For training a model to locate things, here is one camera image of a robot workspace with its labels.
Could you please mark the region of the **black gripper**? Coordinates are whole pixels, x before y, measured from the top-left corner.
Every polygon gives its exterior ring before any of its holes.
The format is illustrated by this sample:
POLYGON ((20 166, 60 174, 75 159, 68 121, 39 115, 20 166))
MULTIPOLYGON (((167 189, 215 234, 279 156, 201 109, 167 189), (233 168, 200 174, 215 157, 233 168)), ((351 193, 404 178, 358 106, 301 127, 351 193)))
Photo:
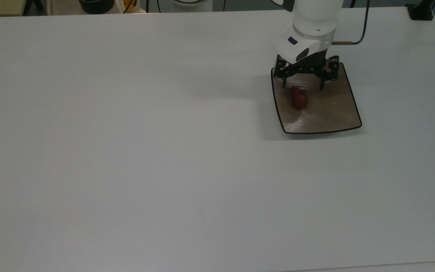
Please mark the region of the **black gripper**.
POLYGON ((316 52, 304 57, 295 64, 290 64, 278 54, 273 68, 273 78, 280 79, 282 88, 285 88, 287 80, 290 77, 289 72, 305 73, 319 71, 319 89, 323 90, 327 82, 337 80, 340 68, 339 56, 326 58, 327 52, 328 49, 316 52))

